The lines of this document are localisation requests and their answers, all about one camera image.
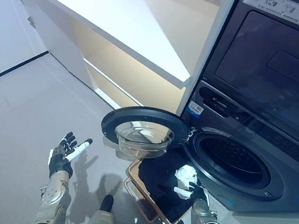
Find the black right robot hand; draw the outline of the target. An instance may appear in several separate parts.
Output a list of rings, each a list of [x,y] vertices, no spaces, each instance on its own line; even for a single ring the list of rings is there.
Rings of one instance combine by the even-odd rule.
[[[188,182],[188,187],[182,188],[175,186],[173,190],[181,199],[189,199],[192,201],[204,200],[206,203],[209,201],[205,188],[203,188],[201,184],[198,185],[194,182]]]

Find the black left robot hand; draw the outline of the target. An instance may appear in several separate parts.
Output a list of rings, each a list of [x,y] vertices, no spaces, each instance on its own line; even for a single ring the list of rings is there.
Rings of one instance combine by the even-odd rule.
[[[71,161],[78,158],[84,150],[86,150],[93,140],[88,138],[82,143],[78,144],[73,132],[68,132],[61,140],[60,143],[49,154],[49,177],[53,176],[57,172],[66,172],[68,177],[71,178],[73,170]]]

